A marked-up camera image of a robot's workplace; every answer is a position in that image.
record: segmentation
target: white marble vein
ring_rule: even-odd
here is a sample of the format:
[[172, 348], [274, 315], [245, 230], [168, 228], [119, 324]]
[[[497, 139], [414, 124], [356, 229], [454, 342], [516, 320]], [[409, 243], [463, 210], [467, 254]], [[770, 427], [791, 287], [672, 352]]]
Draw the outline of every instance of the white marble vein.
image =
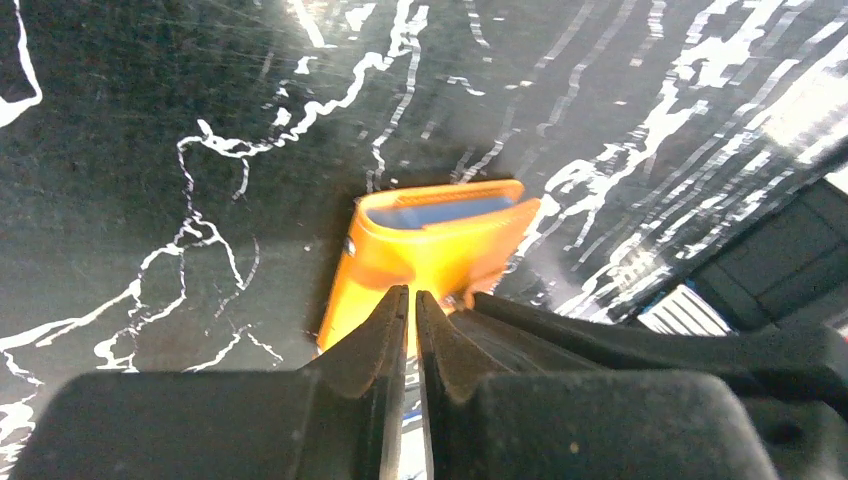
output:
[[463, 153], [462, 157], [459, 158], [459, 161], [456, 163], [456, 167], [454, 167], [453, 172], [451, 172], [451, 183], [457, 183], [460, 181], [462, 172], [465, 170], [465, 164], [471, 160], [471, 156], [474, 155], [474, 151], [474, 147], [468, 147], [465, 149], [465, 153]]
[[407, 52], [410, 52], [412, 55], [409, 60], [409, 67], [406, 71], [406, 92], [403, 94], [403, 98], [401, 98], [394, 113], [392, 113], [392, 118], [389, 120], [389, 124], [385, 129], [383, 129], [383, 133], [381, 133], [380, 136], [374, 139], [371, 143], [371, 155], [375, 160], [377, 160], [377, 168], [373, 172], [369, 172], [369, 175], [367, 176], [366, 189], [368, 193], [379, 188], [380, 179], [382, 178], [383, 172], [386, 171], [386, 160], [383, 158], [380, 150], [382, 149], [383, 144], [386, 143], [386, 140], [388, 140], [395, 129], [398, 128], [403, 112], [409, 106], [409, 103], [412, 101], [412, 96], [415, 94], [415, 77], [418, 74], [418, 63], [421, 61], [421, 42], [418, 41], [418, 34], [421, 33], [421, 31], [427, 26], [427, 12], [429, 12], [429, 10], [430, 7], [426, 5], [419, 6], [415, 15], [413, 15], [412, 19], [408, 22], [406, 21], [406, 17], [403, 18], [403, 21], [399, 21], [400, 19], [395, 17], [395, 28], [397, 30], [393, 29], [393, 31], [398, 38], [401, 39], [400, 45], [407, 48], [404, 51], [398, 50], [396, 55], [392, 55], [393, 52], [390, 50], [389, 57], [395, 58]]
[[664, 38], [664, 30], [662, 26], [663, 13], [665, 12], [665, 7], [668, 4], [663, 0], [651, 0], [651, 10], [648, 12], [648, 31], [650, 32], [645, 40], [642, 41], [642, 44], [639, 45], [639, 48], [636, 49], [636, 53], [633, 55], [633, 58], [630, 59], [631, 67], [639, 67], [642, 66], [642, 62], [645, 59], [645, 55], [648, 54], [648, 51], [651, 50], [651, 47], [654, 46], [657, 41]]
[[[667, 92], [670, 96], [666, 96], [666, 99], [670, 98], [674, 101], [674, 96], [677, 95], [677, 93], [675, 93], [672, 89], [673, 87], [669, 88], [669, 79], [683, 80], [684, 83], [682, 83], [682, 85], [687, 89], [721, 87], [724, 86], [730, 79], [733, 80], [734, 84], [738, 84], [746, 80], [747, 76], [756, 67], [757, 63], [759, 63], [762, 58], [768, 58], [770, 49], [774, 47], [792, 23], [797, 18], [800, 18], [800, 14], [810, 6], [810, 2], [804, 1], [785, 4], [786, 7], [792, 8], [793, 10], [780, 14], [779, 20], [773, 27], [770, 27], [769, 34], [762, 42], [759, 43], [756, 52], [751, 54], [751, 44], [755, 40], [763, 37], [763, 25], [765, 25], [766, 22], [771, 22], [772, 18], [779, 14], [778, 12], [781, 4], [780, 2], [747, 3], [744, 5], [744, 8], [752, 9], [753, 11], [739, 26], [739, 30], [728, 40], [720, 41], [713, 37], [708, 37], [707, 39], [702, 40], [704, 37], [702, 34], [702, 28], [709, 21], [709, 18], [712, 15], [721, 15], [726, 13], [727, 8], [733, 3], [735, 2], [714, 2], [710, 7], [695, 17], [695, 21], [690, 26], [688, 32], [689, 43], [694, 44], [695, 46], [693, 48], [685, 49], [681, 56], [673, 62], [673, 67], [669, 71], [669, 74], [667, 74], [666, 82], [664, 82], [661, 96], [663, 96], [662, 92]], [[760, 129], [760, 126], [763, 122], [766, 122], [766, 125], [768, 125], [767, 120], [774, 118], [777, 115], [777, 112], [780, 111], [781, 103], [786, 102], [779, 100], [770, 107], [763, 108], [767, 103], [771, 103], [767, 102], [766, 99], [776, 86], [781, 83], [782, 79], [790, 72], [794, 71], [794, 67], [799, 64], [803, 64], [815, 51], [815, 47], [823, 40], [833, 35], [842, 25], [844, 25], [844, 23], [845, 18], [843, 9], [843, 11], [840, 12], [833, 21], [825, 25], [819, 32], [815, 32], [813, 36], [807, 39], [795, 55], [777, 64], [773, 68], [772, 73], [765, 79], [759, 91], [752, 97], [751, 100], [747, 101], [739, 107], [736, 112], [734, 112], [731, 119], [716, 132], [715, 138], [710, 140], [702, 148], [698, 149], [698, 151], [693, 154], [689, 160], [687, 160], [683, 167], [677, 169], [672, 174], [672, 177], [668, 178], [660, 188], [655, 189], [648, 198], [640, 202], [644, 205], [646, 201], [652, 202], [658, 195], [663, 195], [665, 193], [665, 198], [660, 202], [658, 207], [654, 208], [653, 213], [651, 214], [653, 217], [649, 216], [646, 218], [637, 232], [631, 234], [629, 238], [626, 238], [624, 242], [609, 255], [607, 265], [596, 271], [595, 274], [593, 274], [589, 280], [584, 283], [582, 287], [583, 294], [577, 295], [571, 301], [560, 305], [557, 309], [558, 313], [580, 315], [581, 312], [585, 311], [590, 306], [597, 305], [598, 300], [610, 295], [613, 291], [616, 291], [617, 295], [615, 297], [615, 301], [609, 305], [609, 307], [600, 309], [600, 311], [592, 317], [594, 320], [604, 320], [606, 318], [606, 312], [610, 308], [631, 300], [638, 293], [645, 291], [646, 288], [652, 287], [668, 276], [671, 270], [664, 264], [660, 255], [666, 248], [668, 248], [668, 246], [672, 245], [673, 242], [676, 241], [679, 232], [681, 232], [684, 228], [689, 228], [696, 222], [702, 221], [705, 216], [713, 214], [713, 212], [715, 212], [715, 214], [727, 212], [725, 214], [725, 220], [722, 221], [720, 225], [712, 228], [701, 241], [691, 244], [688, 247], [684, 247], [683, 251], [676, 254], [677, 258], [686, 259], [692, 258], [697, 253], [703, 251], [707, 246], [713, 245], [715, 241], [721, 237], [722, 233], [725, 232], [732, 224], [743, 221], [753, 212], [757, 211], [757, 209], [762, 207], [765, 195], [791, 174], [791, 171], [784, 172], [778, 177], [773, 178], [769, 184], [763, 188], [759, 188], [753, 192], [749, 191], [748, 193], [744, 193], [747, 189], [747, 187], [744, 186], [745, 179], [754, 175], [772, 158], [774, 158], [772, 153], [768, 150], [760, 152], [749, 162], [741, 164], [740, 172], [733, 176], [729, 180], [728, 184], [717, 194], [701, 200], [696, 206], [692, 206], [691, 201], [696, 196], [701, 195], [701, 192], [703, 192], [702, 187], [705, 182], [713, 178], [719, 168], [723, 168], [723, 166], [727, 165], [727, 162], [730, 159], [735, 158], [735, 155], [746, 151], [753, 141], [762, 136], [763, 131], [767, 132], [767, 128]], [[843, 45], [845, 43], [845, 41], [842, 41], [839, 45], [835, 46], [826, 53], [824, 57], [817, 61], [812, 67], [808, 68], [802, 77], [795, 81], [793, 87], [790, 88], [789, 93], [791, 93], [793, 88], [805, 88], [808, 92], [848, 91], [842, 87], [834, 88], [836, 84], [841, 81], [840, 79], [837, 79], [836, 77], [828, 77], [826, 75], [817, 75], [817, 72], [821, 73], [824, 71], [826, 73], [827, 71], [835, 69], [837, 65], [844, 65], [845, 57], [848, 55], [846, 54], [846, 52], [848, 52], [848, 47]], [[746, 51], [749, 53], [746, 54], [745, 58], [741, 58], [738, 57], [739, 52], [737, 51], [736, 55], [738, 58], [728, 58], [723, 53], [726, 48], [729, 48], [728, 45], [733, 45], [734, 50], [742, 50], [743, 53]], [[701, 75], [697, 81], [695, 81], [694, 75], [692, 75], [691, 65], [698, 60], [706, 61], [702, 62]], [[741, 68], [739, 68], [734, 75], [727, 75], [726, 71], [730, 65], [738, 65]], [[814, 88], [812, 87], [815, 85], [813, 78], [815, 78], [819, 83], [823, 81], [830, 81], [833, 85], [820, 84], [818, 85], [819, 88]], [[839, 94], [837, 93], [832, 102], [829, 104], [824, 104], [822, 102], [821, 104], [827, 105], [828, 111], [834, 112], [835, 114], [835, 112], [844, 110], [843, 103], [846, 102], [842, 102], [839, 98]], [[809, 102], [797, 102], [797, 107], [801, 107], [802, 104], [807, 105]], [[696, 104], [694, 107], [695, 108], [687, 110], [690, 110], [690, 113], [693, 114], [700, 114], [705, 112], [709, 108], [709, 105], [702, 103], [701, 105]], [[655, 116], [657, 108], [655, 108], [649, 115], [649, 118], [651, 116]], [[757, 112], [757, 115], [754, 116], [753, 120], [750, 116], [748, 116], [750, 112]], [[789, 116], [798, 118], [798, 115], [801, 114], [802, 112], [799, 111], [794, 114], [790, 113]], [[811, 114], [810, 118], [815, 117], [817, 119], [821, 119], [826, 117], [826, 115], [829, 114], [827, 112], [819, 112]], [[662, 120], [660, 120], [661, 118], [662, 116], [655, 117], [656, 123], [654, 126], [661, 124], [668, 126], [669, 119], [662, 118]], [[807, 160], [807, 156], [811, 159], [816, 159], [817, 156], [829, 151], [837, 140], [845, 138], [845, 136], [848, 135], [848, 128], [846, 128], [845, 123], [840, 121], [833, 122], [832, 120], [833, 119], [830, 119], [825, 122], [826, 124], [833, 124], [831, 130], [825, 135], [820, 136], [812, 148], [805, 150], [805, 153], [800, 156], [799, 162], [803, 163], [806, 161], [808, 163], [812, 163], [814, 160]], [[733, 129], [738, 128], [739, 126], [744, 127], [741, 132], [735, 134], [731, 133]], [[639, 128], [631, 132], [634, 139], [632, 142], [625, 141], [623, 143], [614, 144], [614, 147], [621, 147], [625, 152], [627, 152], [627, 156], [625, 158], [628, 159], [628, 167], [632, 166], [631, 161], [634, 160], [634, 153], [641, 153], [644, 155], [644, 151], [638, 152], [637, 150], [634, 150], [634, 145], [640, 141], [648, 143], [650, 140], [649, 137], [652, 135], [651, 131], [652, 126], [648, 125], [647, 121], [643, 122]], [[796, 131], [809, 131], [809, 128], [806, 130], [796, 129]], [[702, 158], [703, 154], [710, 150], [713, 145], [718, 144], [719, 141], [722, 142], [719, 150], [714, 152], [710, 158], [707, 158], [705, 161], [705, 159]], [[605, 147], [605, 152], [609, 152], [609, 149], [610, 145], [608, 144]], [[533, 159], [532, 155], [528, 155], [526, 158], [531, 159], [531, 161]], [[546, 188], [547, 193], [542, 199], [542, 209], [540, 210], [538, 218], [528, 232], [529, 236], [527, 240], [522, 245], [522, 248], [519, 249], [519, 255], [526, 255], [530, 247], [534, 244], [538, 244], [540, 241], [544, 241], [547, 234], [555, 231], [558, 228], [558, 225], [562, 223], [560, 221], [561, 218], [569, 217], [574, 213], [579, 212], [579, 204], [585, 201], [586, 198], [597, 197], [600, 192], [601, 196], [597, 198], [595, 208], [600, 208], [604, 205], [602, 195], [603, 192], [608, 192], [609, 190], [606, 188], [599, 188], [599, 186], [603, 185], [604, 180], [596, 173], [593, 173], [591, 167], [591, 165], [603, 163], [599, 160], [601, 159], [596, 158], [589, 162], [589, 165], [579, 163], [582, 162], [582, 160], [576, 160], [578, 163], [575, 165], [566, 165], [563, 171], [558, 172], [554, 175], [554, 177], [552, 177], [552, 179], [555, 179], [557, 175], [562, 175], [563, 173], [568, 172], [569, 169], [573, 169], [575, 167], [582, 168], [582, 170], [579, 171], [586, 172], [583, 174], [584, 176], [582, 178], [587, 181], [587, 184], [584, 186], [589, 189], [589, 197], [584, 197], [583, 200], [565, 197], [568, 204], [559, 206], [558, 202], [555, 200], [555, 196], [551, 195], [551, 193], [557, 194], [558, 192], [552, 192], [549, 189], [551, 186], [549, 183], [548, 188]], [[699, 164], [698, 171], [694, 174], [686, 173], [687, 170], [696, 163]], [[626, 172], [627, 170], [632, 171], [632, 169], [628, 168], [622, 172]], [[684, 173], [686, 173], [686, 181], [683, 182], [683, 184], [678, 185], [671, 194], [666, 193], [666, 188], [670, 186], [678, 176], [681, 176]], [[620, 177], [620, 174], [614, 174], [613, 178], [615, 177]], [[565, 185], [568, 188], [574, 187], [574, 185], [570, 183], [566, 183]], [[687, 210], [682, 217], [672, 216], [676, 211], [682, 211], [684, 207], [691, 210]], [[583, 229], [578, 235], [576, 241], [570, 245], [567, 244], [565, 249], [573, 247], [574, 245], [579, 245], [581, 239], [585, 238], [587, 229], [591, 228], [593, 222], [591, 211], [589, 213], [590, 214], [586, 217], [586, 220], [583, 223]], [[552, 225], [544, 221], [546, 218], [550, 217], [556, 218]], [[540, 226], [543, 224], [548, 224], [550, 226], [545, 231], [540, 231]], [[644, 245], [644, 242], [648, 241], [647, 239], [649, 238], [649, 235], [651, 235], [654, 231], [659, 232], [659, 237], [652, 237], [653, 239], [650, 240], [650, 243], [648, 243], [648, 245]], [[605, 235], [602, 235], [602, 238], [593, 244], [592, 249], [605, 241], [606, 238], [609, 238], [611, 233], [612, 232], [607, 232]], [[581, 256], [581, 262], [585, 261], [586, 258], [588, 258], [588, 252]]]
[[[548, 50], [545, 55], [541, 56], [536, 61], [535, 65], [533, 65], [533, 71], [528, 75], [528, 79], [523, 80], [520, 83], [527, 82], [524, 85], [529, 87], [536, 79], [538, 79], [545, 67], [547, 67], [550, 62], [554, 61], [562, 53], [562, 51], [565, 50], [577, 32], [580, 31], [580, 28], [589, 17], [589, 14], [594, 11], [595, 6], [595, 2], [586, 2], [583, 4], [574, 17], [567, 21], [562, 34], [560, 34], [557, 41], [551, 46], [551, 49]], [[503, 150], [504, 144], [510, 139], [510, 137], [517, 133], [517, 130], [512, 126], [512, 122], [513, 117], [515, 116], [515, 111], [521, 104], [522, 100], [524, 100], [523, 92], [518, 93], [512, 99], [506, 109], [506, 113], [504, 114], [504, 118], [501, 122], [500, 131], [493, 142], [494, 145], [491, 150], [486, 152], [486, 154], [483, 155], [483, 158], [481, 158], [477, 163], [463, 172], [462, 178], [460, 178], [458, 183], [468, 183], [472, 178], [474, 178], [481, 169], [485, 168], [486, 165], [488, 165], [489, 162], [491, 162], [492, 159], [495, 158], [501, 150]]]
[[[35, 428], [33, 421], [35, 411], [27, 405], [35, 398], [35, 395], [36, 393], [33, 393], [17, 402], [0, 405], [0, 414], [3, 414], [3, 418], [0, 419], [0, 456], [6, 462], [6, 465], [0, 467], [0, 479], [9, 478], [8, 474], [12, 470], [14, 461], [18, 458], [26, 440], [29, 439], [30, 432]], [[16, 432], [23, 432], [23, 438], [17, 442], [7, 442]]]
[[568, 109], [571, 105], [571, 102], [577, 98], [577, 95], [580, 93], [580, 79], [583, 77], [583, 72], [589, 68], [595, 60], [601, 55], [601, 52], [607, 48], [610, 41], [615, 37], [615, 35], [621, 30], [621, 27], [624, 26], [624, 23], [630, 17], [630, 14], [633, 12], [633, 7], [636, 6], [637, 0], [625, 0], [621, 7], [618, 10], [618, 13], [615, 16], [615, 19], [612, 21], [610, 26], [601, 34], [598, 41], [592, 46], [592, 49], [586, 54], [585, 57], [578, 63], [572, 70], [571, 74], [568, 76], [568, 91], [565, 95], [561, 95], [557, 98], [556, 103], [554, 104], [553, 110], [551, 110], [551, 114], [548, 117], [548, 121], [545, 123], [540, 123], [536, 126], [536, 133], [544, 137], [545, 130], [548, 127], [553, 125], [557, 125], [562, 118], [563, 113]]
[[[583, 224], [583, 228], [573, 245], [579, 245], [582, 239], [585, 238], [588, 229], [591, 228], [594, 222], [594, 214], [603, 207], [605, 196], [612, 186], [617, 184], [623, 177], [632, 173], [638, 164], [654, 155], [660, 143], [674, 132], [678, 131], [687, 121], [689, 121], [692, 115], [702, 113], [709, 108], [709, 104], [704, 100], [699, 100], [695, 103], [695, 105], [687, 108], [675, 108], [679, 106], [680, 88], [684, 88], [677, 87], [677, 82], [680, 80], [686, 82], [682, 85], [685, 85], [685, 88], [690, 89], [698, 89], [705, 86], [723, 86], [724, 83], [722, 82], [727, 80], [727, 78], [724, 78], [723, 76], [724, 69], [727, 65], [734, 61], [733, 58], [727, 58], [725, 56], [725, 44], [733, 44], [735, 48], [741, 48], [744, 51], [748, 51], [748, 47], [746, 47], [746, 45], [750, 46], [755, 39], [762, 36], [763, 31], [761, 26], [768, 21], [771, 15], [775, 13], [779, 5], [780, 2], [762, 2], [757, 4], [751, 15], [749, 15], [746, 21], [740, 25], [739, 30], [732, 35], [726, 43], [722, 42], [720, 39], [717, 40], [715, 37], [707, 37], [706, 39], [701, 40], [701, 28], [706, 24], [711, 15], [724, 13], [729, 6], [728, 2], [715, 2], [706, 10], [696, 15], [693, 25], [690, 26], [689, 29], [689, 41], [696, 44], [691, 48], [684, 49], [680, 56], [672, 62], [671, 69], [667, 73], [666, 80], [663, 82], [663, 86], [660, 90], [659, 104], [648, 114], [645, 121], [643, 121], [637, 129], [631, 132], [630, 135], [633, 140], [620, 144], [620, 148], [626, 152], [625, 158], [627, 161], [625, 168], [613, 174], [608, 180], [601, 179], [600, 181], [596, 181], [594, 189], [591, 190], [592, 196], [595, 197], [596, 200], [593, 203], [592, 209], [586, 212], [587, 217]], [[693, 81], [694, 70], [692, 69], [692, 65], [699, 60], [703, 61], [703, 68], [707, 69], [707, 74], [705, 76], [702, 69], [701, 75], [697, 81]], [[645, 148], [637, 149], [635, 147], [637, 141], [642, 143]], [[673, 238], [676, 231], [679, 230], [686, 221], [691, 221], [694, 217], [695, 216], [692, 215], [681, 223], [673, 223], [670, 225], [669, 229], [671, 231], [667, 232], [665, 241]], [[632, 282], [628, 281], [628, 278], [633, 277], [633, 275], [629, 274], [622, 276], [622, 269], [630, 269], [630, 271], [633, 271], [634, 264], [644, 265], [644, 267], [640, 268], [643, 270], [653, 271], [653, 275], [649, 275], [653, 277], [653, 281], [656, 281], [656, 278], [667, 274], [667, 267], [659, 265], [660, 262], [655, 256], [655, 252], [652, 252], [650, 247], [645, 248], [641, 246], [643, 239], [647, 237], [647, 232], [644, 230], [650, 231], [657, 229], [661, 225], [662, 221], [651, 221], [650, 219], [647, 219], [643, 224], [642, 229], [632, 234], [629, 239], [625, 240], [610, 255], [609, 263], [599, 269], [583, 284], [582, 293], [559, 305], [556, 311], [561, 314], [579, 315], [590, 305], [596, 304], [601, 297], [609, 294], [614, 289], [623, 287], [625, 291], [631, 293], [638, 291], [637, 289], [644, 289], [646, 287], [644, 284], [645, 280], [640, 280], [636, 282], [635, 285], [628, 285], [629, 283], [632, 284]], [[536, 236], [535, 241], [538, 242], [539, 240], [544, 240], [544, 238], [540, 239]], [[628, 263], [622, 264], [625, 259], [627, 259]], [[638, 269], [636, 272], [638, 274], [643, 273], [642, 271], [638, 271]], [[606, 281], [602, 282], [601, 277], [607, 277]], [[625, 301], [623, 299], [627, 299], [627, 295], [622, 294], [619, 298], [622, 299], [620, 301]]]
[[471, 82], [469, 82], [468, 79], [465, 77], [455, 77], [451, 75], [448, 77], [447, 82], [448, 85], [456, 85], [457, 83], [459, 83], [460, 85], [465, 87], [466, 92], [471, 95], [474, 95], [475, 97], [482, 97], [486, 94], [486, 92], [481, 92], [480, 90], [474, 89], [474, 87], [471, 86]]
[[38, 84], [38, 79], [35, 77], [35, 67], [32, 65], [32, 58], [29, 55], [27, 48], [26, 28], [24, 27], [24, 19], [21, 15], [21, 1], [15, 2], [15, 17], [18, 21], [18, 58], [21, 62], [21, 67], [24, 70], [29, 85], [32, 87], [35, 95], [16, 102], [7, 102], [0, 97], [0, 128], [9, 125], [16, 118], [20, 117], [29, 108], [41, 103], [44, 94], [41, 91], [41, 85]]
[[312, 55], [304, 55], [297, 61], [297, 68], [294, 70], [296, 75], [309, 75], [309, 61], [317, 60], [318, 57]]
[[[298, 19], [303, 28], [307, 31], [313, 46], [319, 48], [330, 47], [324, 42], [320, 31], [317, 29], [317, 24], [315, 24], [314, 19], [312, 19], [309, 12], [306, 11], [306, 6], [303, 2], [301, 0], [292, 0], [290, 4], [295, 9]], [[411, 4], [412, 0], [402, 0], [398, 2], [394, 27], [389, 33], [390, 45], [387, 54], [383, 56], [378, 53], [367, 52], [353, 68], [352, 83], [347, 88], [347, 94], [342, 99], [329, 100], [324, 103], [318, 101], [308, 102], [303, 107], [304, 116], [297, 125], [294, 125], [287, 132], [283, 131], [273, 141], [252, 141], [220, 136], [215, 133], [209, 122], [202, 118], [197, 119], [197, 124], [200, 128], [201, 134], [187, 136], [180, 140], [176, 145], [177, 161], [183, 176], [185, 177], [183, 195], [185, 197], [187, 215], [181, 227], [174, 235], [172, 241], [153, 250], [145, 257], [139, 265], [137, 278], [130, 282], [121, 293], [103, 302], [87, 314], [80, 317], [46, 322], [27, 331], [5, 338], [0, 338], [0, 352], [2, 352], [7, 359], [6, 367], [9, 369], [10, 373], [30, 384], [32, 387], [38, 388], [42, 384], [42, 381], [30, 374], [30, 372], [26, 369], [17, 365], [14, 361], [14, 357], [12, 356], [12, 351], [16, 348], [22, 347], [41, 348], [50, 345], [60, 340], [71, 331], [96, 322], [106, 311], [122, 303], [127, 303], [127, 316], [129, 318], [128, 326], [115, 332], [109, 338], [97, 343], [93, 348], [93, 353], [96, 357], [104, 360], [104, 363], [97, 367], [99, 369], [121, 370], [124, 372], [137, 371], [133, 363], [136, 354], [134, 348], [131, 353], [120, 356], [117, 355], [113, 349], [123, 339], [132, 340], [146, 325], [167, 318], [185, 302], [188, 298], [185, 283], [185, 253], [192, 248], [204, 248], [213, 245], [223, 247], [225, 256], [224, 261], [229, 264], [235, 288], [233, 293], [220, 300], [218, 309], [213, 315], [214, 318], [220, 317], [227, 308], [227, 305], [249, 287], [257, 273], [261, 259], [259, 244], [256, 239], [254, 239], [253, 263], [249, 271], [246, 274], [243, 274], [237, 266], [236, 255], [232, 247], [221, 235], [217, 225], [204, 218], [203, 213], [195, 205], [195, 178], [191, 174], [190, 168], [187, 165], [185, 153], [191, 148], [195, 148], [195, 146], [202, 146], [215, 151], [224, 158], [240, 161], [243, 166], [242, 182], [238, 190], [234, 192], [232, 196], [234, 200], [239, 199], [245, 195], [249, 187], [249, 159], [273, 148], [282, 147], [289, 141], [297, 141], [300, 138], [300, 135], [305, 134], [309, 127], [313, 125], [320, 116], [329, 115], [337, 108], [347, 108], [354, 102], [365, 83], [365, 74], [367, 70], [375, 69], [377, 71], [385, 71], [392, 65], [393, 61], [397, 57], [411, 53], [410, 66], [407, 70], [407, 95], [396, 109], [392, 123], [386, 130], [384, 130], [383, 136], [381, 137], [382, 140], [378, 139], [380, 140], [377, 143], [379, 152], [379, 145], [381, 145], [382, 142], [391, 135], [393, 129], [397, 127], [398, 121], [403, 113], [403, 109], [409, 104], [411, 95], [414, 92], [415, 72], [421, 53], [421, 46], [417, 40], [417, 35], [427, 24], [428, 7], [420, 6], [415, 15], [409, 19], [409, 8]], [[351, 22], [351, 28], [354, 30], [360, 29], [362, 27], [362, 23], [373, 12], [374, 7], [375, 4], [366, 4], [361, 10], [348, 12], [349, 15], [347, 15], [346, 18], [349, 22]], [[32, 72], [31, 63], [29, 62], [29, 54], [26, 51], [26, 36], [23, 32], [23, 24], [20, 23], [20, 25], [23, 33], [22, 40], [19, 42], [19, 48], [21, 49], [21, 61], [26, 72], [29, 74]], [[296, 73], [305, 74], [305, 70], [307, 70], [307, 62], [313, 58], [314, 57], [309, 56], [304, 57], [301, 62], [301, 71]], [[265, 63], [269, 63], [272, 59], [273, 54], [271, 53], [266, 57]], [[267, 68], [263, 68], [263, 70], [265, 74], [267, 74], [267, 72], [270, 71], [270, 65], [268, 65]], [[32, 106], [41, 100], [41, 90], [35, 81], [34, 75], [28, 78], [30, 78], [31, 83], [37, 92], [37, 100], [31, 99], [29, 104], [27, 104], [28, 106]], [[288, 92], [285, 88], [286, 84], [286, 81], [280, 83], [280, 88], [275, 97], [288, 97]], [[8, 109], [3, 110], [4, 114], [7, 112], [9, 112]], [[292, 115], [288, 110], [280, 108], [278, 110], [277, 118], [273, 122], [272, 126], [286, 127], [289, 124], [291, 117]], [[156, 260], [164, 257], [177, 257], [179, 259], [178, 275], [180, 290], [179, 294], [166, 305], [159, 308], [153, 308], [144, 303], [143, 279], [149, 269], [158, 268]], [[274, 349], [269, 344], [261, 341], [252, 332], [247, 331], [251, 327], [251, 325], [246, 325], [240, 329], [234, 329], [232, 340], [219, 349], [212, 359], [189, 367], [188, 371], [200, 371], [218, 365], [234, 348], [234, 346], [243, 340], [244, 337], [247, 337], [257, 348], [261, 348], [263, 351], [267, 352], [268, 355], [272, 357], [274, 365], [282, 362], [283, 357], [274, 352]], [[5, 442], [13, 431], [19, 429], [29, 431], [33, 428], [34, 424], [31, 420], [33, 412], [27, 405], [27, 402], [29, 402], [34, 395], [35, 394], [25, 397], [15, 403], [0, 406], [0, 411], [7, 413], [7, 416], [0, 421], [0, 432], [2, 432], [2, 434], [0, 434], [2, 435], [0, 437], [0, 442]], [[20, 448], [22, 448], [22, 441], [13, 442], [11, 444], [3, 443], [3, 447], [0, 451], [6, 454], [5, 460], [8, 464], [11, 464], [14, 462], [15, 455]]]
[[483, 27], [480, 24], [480, 15], [477, 14], [477, 6], [474, 4], [474, 0], [463, 0], [463, 3], [465, 4], [465, 10], [468, 14], [468, 27], [471, 28], [471, 34], [474, 35], [474, 41], [481, 47], [491, 48], [489, 42], [483, 38]]
[[374, 7], [376, 6], [376, 3], [366, 3], [361, 7], [356, 7], [345, 12], [345, 19], [347, 20], [348, 25], [350, 25], [350, 29], [354, 32], [362, 30], [362, 25], [364, 25], [365, 20], [374, 13]]

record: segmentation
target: black plastic part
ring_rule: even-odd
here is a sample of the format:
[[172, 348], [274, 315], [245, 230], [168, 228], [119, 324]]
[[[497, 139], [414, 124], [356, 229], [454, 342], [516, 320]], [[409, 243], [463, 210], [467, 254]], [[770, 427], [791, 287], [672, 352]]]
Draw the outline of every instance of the black plastic part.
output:
[[[295, 372], [82, 377], [12, 478], [393, 478], [408, 305], [392, 288]], [[414, 305], [434, 480], [846, 475], [848, 345], [826, 328], [690, 338], [487, 295]]]
[[394, 478], [406, 287], [293, 372], [94, 374], [51, 402], [12, 478]]
[[[735, 330], [778, 327], [824, 297], [848, 312], [848, 196], [825, 179], [686, 276]], [[810, 322], [821, 323], [813, 317]]]
[[848, 281], [778, 322], [780, 328], [825, 324], [842, 328], [848, 322]]

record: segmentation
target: black marble surface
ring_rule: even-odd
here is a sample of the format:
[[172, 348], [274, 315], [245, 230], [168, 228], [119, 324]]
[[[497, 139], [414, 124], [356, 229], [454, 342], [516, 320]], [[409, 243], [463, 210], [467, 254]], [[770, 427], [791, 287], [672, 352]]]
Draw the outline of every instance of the black marble surface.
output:
[[79, 373], [308, 361], [368, 191], [521, 179], [544, 206], [498, 293], [616, 321], [848, 133], [841, 2], [20, 1], [0, 475]]

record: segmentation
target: metal grille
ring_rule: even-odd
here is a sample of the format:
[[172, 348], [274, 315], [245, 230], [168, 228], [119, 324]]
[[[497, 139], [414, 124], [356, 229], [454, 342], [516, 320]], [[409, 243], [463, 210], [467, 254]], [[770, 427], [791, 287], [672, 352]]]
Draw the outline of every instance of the metal grille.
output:
[[707, 302], [686, 285], [680, 285], [648, 311], [639, 321], [657, 333], [720, 337], [733, 329]]

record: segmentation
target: wallet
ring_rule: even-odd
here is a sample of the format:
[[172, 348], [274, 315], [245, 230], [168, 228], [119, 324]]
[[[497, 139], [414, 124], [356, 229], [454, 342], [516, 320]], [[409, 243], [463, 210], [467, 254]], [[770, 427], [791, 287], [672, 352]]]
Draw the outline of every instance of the wallet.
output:
[[[403, 188], [359, 199], [336, 271], [318, 347], [361, 325], [393, 285], [428, 290], [446, 314], [489, 292], [525, 237], [540, 202], [517, 180]], [[407, 353], [415, 356], [414, 305]]]

